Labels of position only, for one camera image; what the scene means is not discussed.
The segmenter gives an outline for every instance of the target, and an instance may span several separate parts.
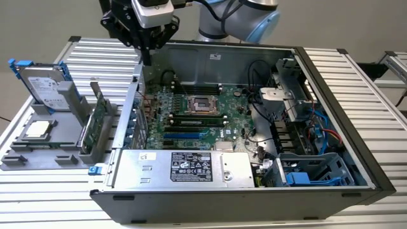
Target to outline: warning label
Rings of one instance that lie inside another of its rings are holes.
[[[214,181],[211,153],[172,153],[170,178],[175,182]]]

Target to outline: black cable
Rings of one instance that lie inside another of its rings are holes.
[[[1,117],[1,116],[0,116],[0,119],[3,119],[3,120],[7,121],[7,122],[12,122],[8,118],[4,118],[4,117]]]
[[[203,4],[203,5],[207,7],[207,9],[208,9],[208,11],[210,11],[210,13],[211,13],[211,15],[212,15],[212,17],[215,18],[216,21],[224,21],[224,20],[226,20],[238,10],[239,10],[239,8],[240,8],[240,7],[243,6],[243,4],[244,4],[244,1],[240,2],[239,5],[228,12],[228,14],[224,15],[224,17],[220,18],[220,17],[216,15],[216,13],[215,13],[215,10],[214,10],[214,8],[211,7],[211,4],[210,4],[206,0],[192,0],[192,1],[199,2],[200,4]]]
[[[239,5],[228,12],[228,14],[220,20],[224,21],[239,10],[239,8],[243,6],[243,4],[244,4],[244,1],[242,1],[239,3]]]
[[[163,80],[164,80],[164,75],[165,73],[172,73],[174,75],[176,74],[176,72],[171,69],[165,69],[161,73],[161,76],[160,76],[160,85],[163,86]]]
[[[250,138],[248,138],[248,135],[250,135],[252,132],[254,132],[254,129],[252,129],[252,130],[248,132],[248,134],[246,135],[247,141],[250,141],[250,142],[252,142],[252,143],[259,143],[259,142],[266,142],[266,141],[268,141],[268,140],[272,140],[272,137],[271,137],[271,138],[267,138],[267,139],[264,139],[264,140],[262,140],[262,141],[255,141],[255,140],[250,139]]]
[[[219,16],[216,15],[216,13],[214,11],[214,8],[211,7],[211,4],[206,0],[194,0],[194,1],[199,2],[200,4],[203,4],[207,7],[207,9],[216,21],[222,21],[222,18],[219,18]]]
[[[308,130],[310,128],[312,128],[311,125],[307,126],[307,127],[302,130],[300,133],[303,134],[303,138],[304,138],[307,147],[308,147],[310,151],[314,153],[314,152],[315,152],[315,151],[314,151],[314,146],[312,146],[312,143],[311,143],[311,141],[310,141],[310,139],[308,139],[308,137],[307,137],[307,130]]]
[[[399,101],[396,102],[395,107],[398,107],[398,106],[400,105],[403,99],[404,99],[404,96],[402,96],[402,98],[400,98]]]
[[[251,93],[251,94],[248,95],[247,101],[248,101],[248,103],[252,104],[254,109],[256,110],[256,112],[259,113],[259,115],[272,124],[272,120],[270,120],[270,118],[259,111],[259,109],[256,108],[254,102],[250,100],[251,96],[254,96],[254,95],[256,95],[256,94],[255,94],[255,93]]]
[[[271,77],[271,66],[270,66],[270,64],[267,63],[267,61],[266,61],[266,60],[254,60],[254,61],[250,63],[248,69],[247,69],[247,85],[248,85],[248,88],[250,88],[250,85],[251,85],[250,76],[252,76],[252,71],[255,71],[255,70],[251,71],[251,69],[252,69],[252,66],[254,66],[254,64],[255,64],[256,62],[263,62],[263,63],[266,63],[266,65],[267,65],[267,67],[268,67],[268,71],[270,71],[270,77]]]

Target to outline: cable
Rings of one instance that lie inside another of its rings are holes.
[[[339,138],[335,136],[335,134],[332,134],[331,132],[328,132],[328,134],[339,141]]]
[[[303,134],[303,137],[304,137],[304,141],[306,141],[306,144],[307,144],[307,147],[310,149],[311,152],[314,152],[314,146],[312,146],[312,143],[310,141],[310,137],[311,137],[311,128],[312,126],[307,126],[304,129],[302,129],[302,134]]]
[[[318,155],[324,154],[327,146],[328,146],[328,134],[324,132],[323,147],[320,148],[320,151],[319,151]]]
[[[251,69],[252,69],[252,66],[256,62],[263,62],[266,63],[267,67],[268,67],[268,71],[270,71],[270,76],[271,76],[271,66],[270,64],[267,63],[266,60],[254,60],[250,65],[248,65],[248,69],[247,69],[247,85],[248,85],[248,89],[251,89],[251,80],[250,80],[250,76],[252,76],[252,72],[251,72]]]
[[[310,183],[314,186],[336,186],[340,183],[340,180],[340,177],[335,177],[330,180],[311,180]]]
[[[248,101],[248,103],[252,104],[254,109],[256,110],[256,112],[259,113],[259,115],[272,124],[272,120],[270,120],[270,118],[268,118],[264,114],[262,114],[262,112],[260,112],[259,109],[256,108],[255,103],[250,100],[250,97],[254,96],[254,95],[256,95],[256,94],[255,94],[255,93],[251,93],[251,94],[248,95],[247,101]]]
[[[323,115],[323,113],[320,113],[319,111],[315,111],[312,109],[308,109],[308,111],[314,112],[315,115],[318,115],[319,117],[322,117],[326,121],[326,126],[328,126],[328,117]]]
[[[203,4],[203,6],[207,7],[207,9],[208,9],[208,11],[210,11],[210,13],[211,13],[211,15],[212,15],[212,17],[215,18],[216,21],[224,21],[239,10],[239,8],[243,6],[246,0],[243,0],[239,3],[239,5],[222,18],[216,15],[211,4],[206,0],[192,0],[192,1],[199,2],[200,4]]]
[[[7,122],[9,122],[9,123],[12,122],[8,118],[4,118],[4,117],[1,117],[1,116],[0,116],[0,119],[3,119],[4,121],[7,121]]]
[[[163,80],[164,80],[164,75],[165,73],[172,73],[174,75],[176,74],[176,72],[171,69],[165,69],[161,73],[161,76],[160,76],[160,85],[163,86]]]
[[[222,18],[219,18],[219,16],[216,15],[216,13],[214,11],[214,8],[211,7],[211,4],[206,0],[194,0],[194,1],[199,2],[200,4],[203,4],[207,7],[207,9],[216,21],[222,21]]]
[[[254,129],[248,132],[248,134],[246,135],[246,139],[250,141],[250,142],[252,142],[252,143],[259,143],[259,142],[266,142],[266,141],[268,141],[268,140],[272,140],[272,137],[271,138],[267,138],[267,139],[264,139],[264,140],[262,140],[262,141],[255,141],[255,140],[252,140],[252,139],[250,139],[248,138],[248,135],[251,134],[254,132]]]
[[[312,114],[311,114],[311,122],[312,122],[314,115],[315,115],[315,102],[314,102],[314,99],[312,99]]]
[[[149,111],[148,111],[148,114],[149,114],[151,111],[152,111],[152,107],[151,107],[149,101],[148,101],[147,97],[140,92],[139,92],[139,94],[140,94],[140,96],[143,96],[144,100],[147,100],[147,103],[148,103],[148,106],[149,106]]]
[[[339,144],[342,144],[342,137],[339,136],[339,134],[334,130],[328,130],[328,129],[322,129],[322,130],[331,133],[332,135],[335,135],[339,139]]]
[[[398,107],[398,106],[400,105],[403,99],[404,99],[404,96],[402,96],[402,98],[400,98],[399,101],[396,102],[395,107]]]
[[[288,114],[288,111],[296,106],[299,105],[299,102],[296,102],[284,112],[284,114],[282,115],[282,121],[284,120],[286,114]]]

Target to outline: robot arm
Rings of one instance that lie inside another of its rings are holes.
[[[151,65],[151,51],[170,41],[179,29],[175,9],[199,2],[202,41],[219,41],[228,35],[259,43],[278,23],[276,0],[111,0],[101,25],[125,46],[141,52],[144,65]]]

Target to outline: blue cable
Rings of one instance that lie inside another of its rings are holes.
[[[314,114],[316,114],[319,117],[322,117],[324,119],[324,121],[326,121],[326,128],[327,128],[327,126],[328,126],[328,117],[324,116],[323,113],[320,113],[319,111],[315,111],[312,109],[308,109],[308,111],[311,111],[311,112],[314,111]]]
[[[335,177],[330,180],[312,180],[311,185],[314,186],[335,186],[338,183],[340,183],[342,178]]]
[[[326,121],[326,128],[328,127],[328,117],[323,115],[323,113],[320,113],[319,111],[315,111],[312,109],[308,109],[308,111],[314,112],[315,115],[318,115],[319,117],[323,118],[323,120]],[[324,132],[324,142],[323,142],[323,147],[320,148],[320,151],[318,153],[318,155],[324,154],[326,152],[326,148],[328,146],[328,134]]]

